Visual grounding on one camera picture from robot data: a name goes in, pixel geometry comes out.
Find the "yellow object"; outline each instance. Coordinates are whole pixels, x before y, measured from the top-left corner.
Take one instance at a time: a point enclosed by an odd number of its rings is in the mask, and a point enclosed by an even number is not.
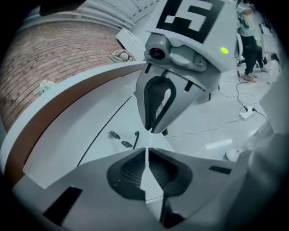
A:
[[[222,47],[221,51],[222,51],[223,53],[225,53],[225,54],[228,54],[228,52],[229,52],[228,49],[225,48],[225,47]]]

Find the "white wall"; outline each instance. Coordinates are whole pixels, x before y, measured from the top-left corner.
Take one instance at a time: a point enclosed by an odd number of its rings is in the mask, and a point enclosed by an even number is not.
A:
[[[134,27],[131,29],[131,32],[136,35],[143,42],[143,44],[146,43],[150,35],[150,32],[145,31],[145,27],[151,14],[152,13],[149,13],[137,21]]]

